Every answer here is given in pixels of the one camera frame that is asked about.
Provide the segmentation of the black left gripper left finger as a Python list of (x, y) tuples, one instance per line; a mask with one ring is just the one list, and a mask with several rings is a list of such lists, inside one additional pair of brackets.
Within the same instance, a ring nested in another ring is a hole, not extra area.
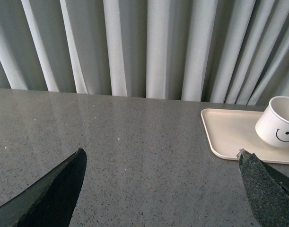
[(70, 224), (87, 167), (83, 149), (0, 206), (0, 227), (67, 227)]

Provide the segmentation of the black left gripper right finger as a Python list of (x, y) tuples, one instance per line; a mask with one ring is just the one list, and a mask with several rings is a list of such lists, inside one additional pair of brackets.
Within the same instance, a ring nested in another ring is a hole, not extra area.
[(262, 227), (289, 227), (289, 177), (241, 149), (239, 170), (252, 213)]

